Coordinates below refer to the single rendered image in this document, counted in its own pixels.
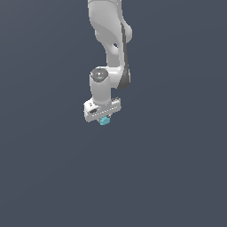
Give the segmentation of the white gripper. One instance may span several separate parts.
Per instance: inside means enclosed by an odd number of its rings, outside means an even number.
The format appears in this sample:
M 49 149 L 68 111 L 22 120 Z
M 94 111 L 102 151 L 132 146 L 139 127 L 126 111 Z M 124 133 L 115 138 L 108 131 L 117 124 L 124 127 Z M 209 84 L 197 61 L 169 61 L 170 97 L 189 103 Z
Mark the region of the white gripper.
M 100 120 L 102 117 L 111 116 L 121 110 L 121 99 L 112 98 L 107 104 L 103 106 L 96 105 L 93 98 L 86 101 L 84 104 L 84 118 L 86 122 Z

